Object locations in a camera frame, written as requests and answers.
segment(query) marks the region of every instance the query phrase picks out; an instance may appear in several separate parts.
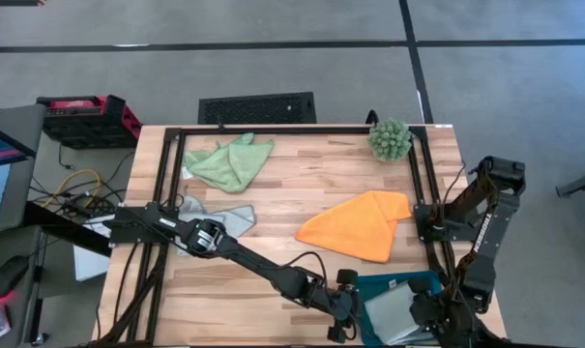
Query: green cloth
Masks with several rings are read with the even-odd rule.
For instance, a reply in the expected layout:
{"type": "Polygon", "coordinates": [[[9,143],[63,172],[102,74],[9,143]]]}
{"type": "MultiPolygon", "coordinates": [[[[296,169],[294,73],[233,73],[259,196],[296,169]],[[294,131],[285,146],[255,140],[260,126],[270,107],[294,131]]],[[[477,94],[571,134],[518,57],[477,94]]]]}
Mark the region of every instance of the green cloth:
{"type": "Polygon", "coordinates": [[[262,169],[273,150],[273,140],[252,144],[253,133],[245,133],[215,152],[186,151],[185,164],[194,177],[213,188],[242,192],[262,169]]]}

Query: yellow cable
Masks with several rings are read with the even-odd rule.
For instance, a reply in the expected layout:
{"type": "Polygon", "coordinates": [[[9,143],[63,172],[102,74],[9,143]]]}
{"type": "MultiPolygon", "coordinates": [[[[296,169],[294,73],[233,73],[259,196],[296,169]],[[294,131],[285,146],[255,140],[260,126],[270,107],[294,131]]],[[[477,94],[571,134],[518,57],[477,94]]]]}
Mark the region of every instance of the yellow cable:
{"type": "MultiPolygon", "coordinates": [[[[94,171],[94,170],[92,170],[92,169],[82,169],[82,170],[78,170],[78,171],[74,172],[73,174],[69,175],[69,176],[68,176],[68,177],[67,177],[65,180],[63,180],[63,181],[62,181],[62,184],[60,184],[60,186],[58,187],[58,189],[57,189],[55,192],[53,192],[53,196],[49,197],[49,199],[47,199],[47,200],[46,200],[46,201],[43,203],[42,207],[44,208],[44,207],[48,206],[48,205],[49,205],[49,203],[51,203],[51,201],[52,201],[53,199],[55,199],[56,195],[57,195],[58,193],[60,193],[60,191],[62,191],[62,189],[63,189],[63,188],[64,188],[64,186],[65,186],[65,185],[66,185],[66,184],[69,182],[69,180],[70,180],[70,179],[72,179],[73,177],[75,177],[75,176],[77,176],[77,175],[79,175],[79,174],[83,174],[83,173],[92,173],[92,174],[94,174],[94,176],[97,178],[97,186],[95,187],[95,192],[92,194],[92,197],[96,196],[96,195],[97,195],[97,192],[99,192],[99,188],[101,187],[101,177],[99,176],[99,173],[97,173],[96,171],[94,171]]],[[[88,205],[89,205],[89,204],[92,202],[92,200],[94,199],[94,198],[92,198],[92,197],[91,197],[90,199],[88,199],[88,201],[86,202],[86,205],[85,205],[86,207],[87,207],[87,206],[88,206],[88,205]]]]}

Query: black floor line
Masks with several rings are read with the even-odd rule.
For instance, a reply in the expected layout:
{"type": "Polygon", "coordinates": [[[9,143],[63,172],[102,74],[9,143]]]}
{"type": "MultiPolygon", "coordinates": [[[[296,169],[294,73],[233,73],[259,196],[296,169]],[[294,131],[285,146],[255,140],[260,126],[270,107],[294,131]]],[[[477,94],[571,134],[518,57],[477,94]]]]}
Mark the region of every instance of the black floor line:
{"type": "Polygon", "coordinates": [[[415,85],[417,86],[417,93],[421,104],[422,118],[424,123],[433,124],[434,117],[431,114],[431,107],[429,106],[429,95],[427,94],[427,87],[425,86],[424,70],[421,67],[421,57],[419,56],[419,50],[417,49],[415,30],[412,25],[412,17],[410,16],[408,1],[399,0],[399,7],[401,9],[401,18],[404,22],[404,30],[406,31],[406,42],[408,42],[412,74],[415,76],[415,85]]]}
{"type": "Polygon", "coordinates": [[[541,40],[448,40],[417,42],[417,47],[539,47],[539,46],[579,46],[585,39],[541,39],[541,40]]]}
{"type": "Polygon", "coordinates": [[[94,44],[0,46],[0,53],[73,53],[73,52],[143,52],[192,51],[229,49],[289,49],[289,48],[381,48],[405,47],[405,41],[298,41],[264,43],[152,43],[152,44],[94,44]]]}

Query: gray floor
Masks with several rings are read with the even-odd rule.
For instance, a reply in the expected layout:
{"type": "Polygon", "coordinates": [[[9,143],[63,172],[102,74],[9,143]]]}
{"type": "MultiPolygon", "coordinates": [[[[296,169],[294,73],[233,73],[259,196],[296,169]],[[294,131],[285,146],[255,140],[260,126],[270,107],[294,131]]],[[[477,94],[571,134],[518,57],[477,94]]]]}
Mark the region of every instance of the gray floor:
{"type": "MultiPolygon", "coordinates": [[[[0,8],[0,45],[405,38],[395,0],[153,4],[50,0],[44,8],[0,8]]],[[[418,40],[585,39],[585,1],[412,0],[410,8],[418,40]]],[[[585,194],[559,199],[554,191],[585,174],[585,46],[420,54],[435,122],[455,125],[469,165],[489,154],[527,165],[528,188],[497,260],[509,337],[585,347],[585,194]]],[[[147,124],[194,124],[202,98],[301,91],[314,92],[319,122],[362,122],[370,108],[421,121],[405,48],[0,54],[0,107],[114,93],[147,124]]],[[[56,163],[56,143],[45,137],[42,149],[36,176],[54,189],[67,171],[56,163]]],[[[64,158],[108,177],[125,153],[66,150],[64,158]]],[[[112,186],[126,185],[129,168],[112,186]]],[[[49,347],[89,339],[100,286],[94,281],[46,304],[49,347]],[[74,298],[88,306],[68,315],[74,298]],[[60,318],[72,329],[54,331],[60,318]]]]}

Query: gray cloth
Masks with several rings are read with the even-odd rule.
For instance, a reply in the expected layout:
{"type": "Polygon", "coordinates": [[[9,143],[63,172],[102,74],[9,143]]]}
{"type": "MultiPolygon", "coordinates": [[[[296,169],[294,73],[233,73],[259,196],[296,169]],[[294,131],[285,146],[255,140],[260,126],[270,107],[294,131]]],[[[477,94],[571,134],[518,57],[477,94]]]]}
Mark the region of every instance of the gray cloth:
{"type": "MultiPolygon", "coordinates": [[[[241,206],[226,211],[208,213],[204,209],[202,203],[190,194],[185,195],[185,203],[179,208],[180,213],[178,219],[183,221],[191,221],[194,218],[205,219],[209,218],[214,221],[221,222],[225,226],[225,232],[228,236],[233,238],[241,237],[245,232],[255,225],[255,212],[253,206],[241,206]]],[[[185,247],[180,240],[176,243],[185,247]]],[[[187,255],[186,252],[178,250],[179,255],[187,255]]]]}
{"type": "Polygon", "coordinates": [[[405,281],[366,302],[373,331],[385,344],[406,342],[419,330],[408,309],[414,296],[405,281]]]}

